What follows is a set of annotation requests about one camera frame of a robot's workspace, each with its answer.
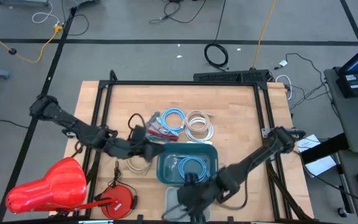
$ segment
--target teal plastic bin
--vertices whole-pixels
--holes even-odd
[[[209,175],[218,171],[218,152],[214,146],[202,143],[166,143],[163,153],[157,159],[157,178],[161,183],[168,185],[183,185],[185,182],[179,173],[179,162],[183,156],[196,156],[204,160]],[[196,161],[188,161],[183,170],[200,174],[202,166]]]

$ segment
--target wooden table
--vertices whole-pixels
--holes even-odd
[[[91,122],[97,86],[98,82],[82,83],[75,116],[86,123]],[[292,121],[282,83],[268,83],[268,89],[276,126],[291,128]],[[265,103],[262,92],[260,98],[263,106]],[[140,113],[145,120],[148,120],[154,111],[162,113],[169,108],[179,108],[185,113],[201,110],[213,116],[211,122],[214,125],[214,136],[211,141],[218,150],[220,167],[241,161],[262,145],[254,91],[248,86],[114,85],[107,125],[111,129],[118,130],[119,138],[126,138],[130,131],[127,122],[132,114]],[[263,110],[264,121],[268,127],[265,107]],[[98,122],[101,120],[102,111],[101,108]],[[140,124],[138,119],[134,119],[133,123],[136,122]],[[174,115],[169,116],[167,123],[177,126],[179,118]],[[181,132],[179,142],[187,140],[184,131]],[[65,157],[74,153],[75,143],[76,139],[68,140]],[[79,154],[75,159],[82,164],[83,156],[84,153]],[[103,153],[95,195],[102,192],[112,179],[115,161],[116,159]],[[157,180],[155,174],[157,158],[154,159],[147,175],[135,174],[127,168],[124,161],[119,161],[122,171],[121,181],[136,188],[139,196],[137,208],[126,219],[136,219],[138,214],[143,214],[145,220],[160,220],[165,206],[165,190],[169,186]],[[141,158],[135,158],[133,161],[135,165],[144,162]],[[313,217],[299,156],[295,153],[286,154],[282,156],[282,161],[288,191],[306,214]],[[265,166],[258,166],[248,178],[247,206],[242,210],[231,211],[212,205],[212,221],[225,221],[227,216],[233,216],[235,221],[274,221]],[[242,184],[240,191],[226,203],[240,206],[244,201],[244,195],[244,184]],[[281,205],[281,217],[284,217],[281,196],[278,197],[278,203]],[[94,208],[91,218],[106,217],[100,208]]]

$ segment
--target coiled black cable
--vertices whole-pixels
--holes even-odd
[[[205,57],[206,61],[207,61],[210,65],[212,65],[213,67],[219,69],[219,70],[222,71],[222,72],[226,72],[225,70],[223,70],[223,69],[221,69],[221,68],[226,67],[226,66],[227,66],[227,63],[229,63],[229,53],[227,52],[227,50],[226,50],[222,45],[215,44],[215,43],[216,43],[216,40],[218,39],[219,30],[220,30],[220,28],[221,28],[222,17],[223,17],[223,11],[224,11],[225,5],[226,5],[226,0],[224,0],[224,2],[223,2],[221,18],[220,18],[220,20],[219,20],[218,31],[216,32],[215,40],[214,40],[214,42],[212,42],[211,44],[208,44],[208,45],[205,46],[205,48],[204,48],[204,57]],[[223,62],[223,63],[214,63],[214,62],[212,62],[212,61],[209,59],[209,57],[208,57],[208,49],[209,49],[210,47],[216,47],[217,49],[221,50],[221,52],[224,54],[224,62]]]

